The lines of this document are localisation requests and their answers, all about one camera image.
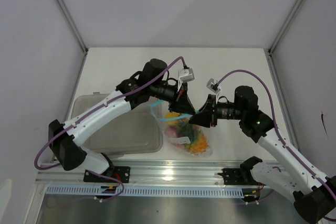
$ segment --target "plastic storage box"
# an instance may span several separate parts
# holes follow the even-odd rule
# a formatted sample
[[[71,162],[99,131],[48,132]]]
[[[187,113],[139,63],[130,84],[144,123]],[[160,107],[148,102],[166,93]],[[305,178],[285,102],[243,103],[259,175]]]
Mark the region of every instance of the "plastic storage box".
[[[73,104],[71,117],[80,115],[107,96],[94,93],[78,97]],[[148,102],[115,118],[93,133],[84,146],[108,155],[157,152],[162,147],[163,136],[149,108],[156,101],[150,98]],[[161,115],[161,106],[155,109],[155,114]]]

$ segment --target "white backdrop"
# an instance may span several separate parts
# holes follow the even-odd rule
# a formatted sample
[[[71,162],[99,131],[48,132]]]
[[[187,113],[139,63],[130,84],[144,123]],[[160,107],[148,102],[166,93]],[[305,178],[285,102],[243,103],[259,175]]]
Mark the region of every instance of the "white backdrop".
[[[295,0],[65,0],[87,47],[269,48]]]
[[[54,0],[0,0],[0,31],[0,185],[13,180],[1,223],[13,224],[22,223],[48,124],[64,119],[82,53]]]
[[[274,56],[301,150],[329,175],[336,174],[335,52],[336,0],[307,0]]]

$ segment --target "white cable tray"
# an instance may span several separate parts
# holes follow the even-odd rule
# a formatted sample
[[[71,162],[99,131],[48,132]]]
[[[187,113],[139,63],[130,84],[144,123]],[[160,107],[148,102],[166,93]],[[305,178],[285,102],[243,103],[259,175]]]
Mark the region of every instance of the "white cable tray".
[[[103,193],[106,188],[93,185],[49,185],[46,194],[111,196]],[[128,186],[121,196],[147,197],[195,197],[195,198],[243,198],[241,188],[204,188],[204,187],[165,187],[165,186]]]

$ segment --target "green object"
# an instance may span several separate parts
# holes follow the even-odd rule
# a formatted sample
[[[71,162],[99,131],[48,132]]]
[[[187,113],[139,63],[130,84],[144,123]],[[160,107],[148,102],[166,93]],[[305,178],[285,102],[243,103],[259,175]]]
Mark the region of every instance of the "green object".
[[[179,137],[189,137],[191,144],[198,139],[198,130],[187,120],[179,120],[175,127]]]

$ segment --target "clear plastic bag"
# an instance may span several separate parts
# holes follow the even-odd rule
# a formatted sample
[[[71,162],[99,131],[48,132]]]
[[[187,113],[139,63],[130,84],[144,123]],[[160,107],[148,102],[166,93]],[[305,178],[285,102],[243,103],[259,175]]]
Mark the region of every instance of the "clear plastic bag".
[[[163,101],[158,101],[150,105],[152,115],[158,122],[164,139],[167,139],[174,146],[184,150],[191,155],[209,155],[212,150],[209,141],[198,125],[189,124],[190,115],[176,112],[162,113],[164,118],[158,118],[153,108],[161,105]]]

